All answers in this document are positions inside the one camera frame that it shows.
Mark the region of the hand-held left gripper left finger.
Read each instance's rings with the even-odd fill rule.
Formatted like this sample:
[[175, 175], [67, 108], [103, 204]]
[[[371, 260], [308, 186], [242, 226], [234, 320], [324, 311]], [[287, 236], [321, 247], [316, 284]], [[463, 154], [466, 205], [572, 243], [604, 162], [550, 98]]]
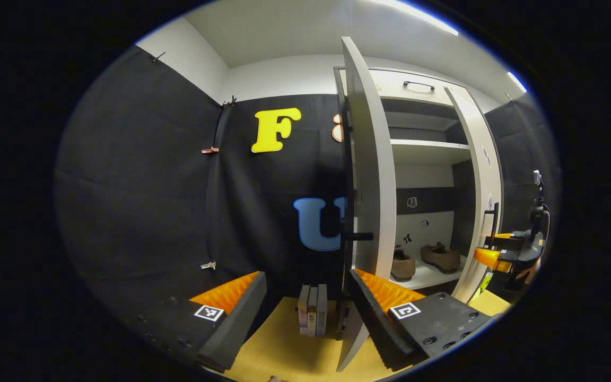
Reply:
[[224, 373], [247, 340], [266, 292], [265, 273], [252, 272], [136, 315], [136, 333], [179, 362]]

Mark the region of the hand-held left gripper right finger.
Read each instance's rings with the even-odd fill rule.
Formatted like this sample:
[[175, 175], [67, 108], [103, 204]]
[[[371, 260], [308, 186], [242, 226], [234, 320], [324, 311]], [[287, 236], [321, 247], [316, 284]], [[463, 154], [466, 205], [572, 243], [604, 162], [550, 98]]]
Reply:
[[393, 371], [439, 357], [494, 321], [449, 293], [426, 296], [361, 269], [347, 271], [347, 290]]

